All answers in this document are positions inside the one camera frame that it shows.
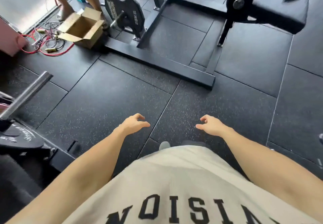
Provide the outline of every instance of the shoe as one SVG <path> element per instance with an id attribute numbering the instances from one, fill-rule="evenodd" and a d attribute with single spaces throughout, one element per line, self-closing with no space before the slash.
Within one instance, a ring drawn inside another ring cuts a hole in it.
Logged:
<path id="1" fill-rule="evenodd" d="M 159 145 L 159 151 L 160 150 L 163 150 L 163 149 L 165 149 L 165 148 L 170 148 L 171 147 L 171 145 L 169 144 L 169 142 L 162 142 L 160 145 Z"/>

